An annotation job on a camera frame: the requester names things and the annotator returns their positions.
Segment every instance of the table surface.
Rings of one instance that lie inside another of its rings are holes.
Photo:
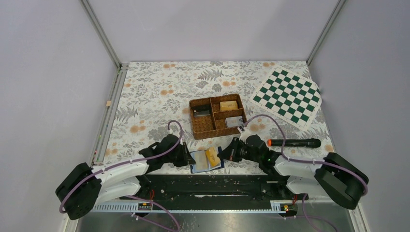
[[[311,78],[304,61],[131,62],[103,162],[109,164],[142,157],[138,151],[165,137],[168,133],[166,125],[172,119],[182,124],[184,141],[187,142],[189,151],[210,146],[221,146],[224,149],[238,135],[195,140],[190,122],[189,101],[232,93],[241,96],[247,118],[268,114],[278,121],[288,139],[318,138],[322,141],[322,146],[316,149],[285,148],[287,155],[316,159],[325,157],[333,151],[333,145],[321,110],[317,112],[310,128],[300,131],[249,101],[255,88],[278,65],[302,77]],[[176,125],[171,128],[178,131]],[[279,130],[268,118],[255,119],[249,123],[248,128],[263,140],[281,139]],[[176,168],[168,163],[152,174],[190,174],[190,167]],[[264,173],[255,162],[243,160],[235,163],[225,160],[224,169],[199,174]]]

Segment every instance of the black microphone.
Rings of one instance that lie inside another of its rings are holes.
[[[268,146],[282,146],[283,139],[268,139]],[[319,139],[287,139],[285,146],[305,146],[318,148],[322,145]]]

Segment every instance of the woven storage box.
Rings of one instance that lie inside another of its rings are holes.
[[[237,110],[220,110],[220,102],[236,101]],[[211,114],[207,116],[194,117],[192,107],[200,105],[211,105]],[[192,121],[193,137],[195,139],[206,139],[231,134],[239,134],[236,127],[227,128],[225,119],[227,117],[242,116],[246,122],[244,107],[239,94],[229,94],[220,97],[194,99],[190,101],[190,116]]]

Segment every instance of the green and white checkered board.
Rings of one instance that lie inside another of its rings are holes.
[[[276,67],[251,95],[250,101],[305,131],[315,118],[322,98],[312,80]]]

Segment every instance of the purple cable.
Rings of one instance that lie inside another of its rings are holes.
[[[176,218],[174,217],[174,215],[172,215],[171,212],[169,212],[167,209],[165,209],[165,207],[163,207],[162,205],[160,205],[160,204],[158,204],[158,203],[156,203],[156,202],[153,202],[153,201],[149,201],[149,200],[145,200],[145,199],[139,198],[139,197],[134,197],[134,196],[125,196],[125,197],[132,198],[132,199],[139,200],[139,201],[149,202],[149,203],[151,203],[151,204],[154,204],[154,205],[158,206],[159,208],[161,208],[163,211],[165,211],[165,212],[172,218],[172,220],[175,222],[176,227],[177,227],[178,229],[174,230],[174,229],[171,229],[171,228],[167,228],[167,227],[165,227],[165,226],[163,226],[163,225],[161,225],[161,224],[158,224],[158,223],[156,223],[156,222],[154,222],[154,221],[148,220],[148,219],[143,218],[143,217],[140,217],[140,216],[136,216],[137,218],[140,218],[140,219],[142,219],[142,220],[144,220],[144,221],[146,221],[146,222],[149,222],[149,223],[151,223],[151,224],[154,224],[154,225],[156,225],[156,226],[159,226],[159,227],[161,227],[161,228],[163,228],[163,229],[165,229],[165,230],[168,230],[168,231],[178,232],[178,231],[181,230],[181,227],[179,226],[179,223],[178,223],[178,221],[176,220]]]
[[[276,122],[276,120],[274,120],[271,116],[269,116],[269,115],[264,115],[264,114],[253,116],[253,117],[251,117],[251,118],[244,124],[244,126],[248,125],[248,123],[250,123],[254,118],[260,117],[260,116],[265,116],[265,117],[270,118],[270,119],[276,124],[276,126],[278,127],[278,129],[279,129],[279,131],[280,131],[280,133],[282,134],[282,137],[283,137],[283,143],[282,143],[282,146],[280,147],[280,152],[281,152],[282,156],[283,156],[285,159],[287,159],[288,161],[293,161],[293,162],[298,162],[298,163],[313,163],[313,164],[318,163],[318,164],[330,166],[330,167],[333,167],[333,168],[337,168],[337,169],[339,169],[339,170],[342,170],[342,171],[344,171],[344,172],[347,172],[347,173],[349,173],[350,175],[352,175],[353,177],[355,177],[357,180],[359,180],[360,183],[362,183],[363,188],[364,188],[363,196],[365,196],[365,195],[367,194],[367,192],[368,192],[368,187],[367,187],[366,182],[365,182],[361,177],[359,177],[359,175],[357,175],[356,173],[350,171],[349,169],[346,169],[346,168],[344,168],[344,167],[340,167],[340,166],[338,166],[338,165],[335,165],[335,164],[332,164],[332,163],[329,163],[329,162],[325,162],[325,161],[309,161],[309,160],[302,160],[302,159],[300,160],[300,159],[294,159],[294,158],[289,158],[289,157],[287,157],[287,156],[285,155],[285,153],[284,153],[285,142],[286,142],[285,132],[283,132],[282,128],[279,126],[279,124]]]
[[[317,230],[318,232],[322,232],[319,228],[317,228],[315,225],[313,225],[313,222],[310,221],[310,220],[309,220],[309,217],[306,215],[306,211],[305,211],[305,199],[306,199],[307,196],[308,196],[308,195],[305,194],[305,195],[303,196],[303,199],[302,199],[302,211],[303,211],[303,216],[306,218],[307,222],[309,222],[309,224],[310,224],[313,228],[315,228],[315,230]],[[339,230],[336,228],[335,225],[333,225],[332,223],[330,223],[330,221],[327,221],[327,223],[329,223],[329,225],[331,225],[331,226],[336,230],[336,232],[339,231]]]
[[[319,216],[312,216],[312,215],[303,215],[303,216],[293,216],[293,217],[270,217],[273,219],[283,219],[283,220],[289,220],[289,219],[299,219],[299,218],[311,218],[311,219],[317,219],[317,220],[321,220],[326,222],[327,224],[329,224],[331,227],[333,227],[333,229],[335,229],[336,232],[339,232],[339,230],[337,229],[337,227],[330,222],[329,220],[319,217]]]
[[[168,122],[168,130],[170,129],[169,125],[170,125],[172,122],[177,123],[178,126],[179,126],[179,129],[180,129],[178,141],[177,141],[171,148],[169,148],[168,150],[162,152],[161,154],[158,154],[158,155],[155,155],[155,156],[151,156],[151,157],[148,157],[148,158],[133,159],[132,162],[139,162],[139,161],[144,161],[144,160],[152,160],[152,159],[155,159],[155,158],[164,156],[164,155],[168,154],[168,152],[172,151],[176,146],[178,146],[179,142],[180,142],[181,139],[182,139],[182,136],[184,135],[184,130],[182,129],[181,124],[180,124],[178,121],[175,121],[175,120],[171,120],[171,121]],[[66,204],[67,200],[71,197],[71,195],[72,195],[84,182],[86,182],[87,180],[89,180],[89,179],[92,178],[93,176],[96,176],[96,175],[98,175],[98,174],[100,174],[100,173],[103,173],[104,171],[108,171],[108,170],[110,170],[110,169],[113,169],[113,168],[116,168],[116,167],[118,167],[118,166],[122,166],[122,165],[125,165],[125,164],[129,164],[129,163],[130,163],[130,161],[128,160],[128,161],[124,161],[124,162],[121,162],[121,163],[117,163],[117,164],[111,165],[111,166],[107,167],[105,170],[102,170],[102,169],[101,169],[101,170],[99,170],[99,171],[96,171],[96,172],[92,173],[91,175],[87,176],[86,178],[82,179],[80,182],[78,182],[78,184],[76,184],[76,185],[74,186],[73,189],[71,189],[71,190],[68,192],[68,194],[67,194],[67,195],[65,196],[65,198],[62,200],[62,202],[61,202],[61,204],[60,204],[60,208],[59,208],[60,213],[64,214],[64,213],[67,212],[67,211],[65,211],[65,210],[63,209],[64,205]]]

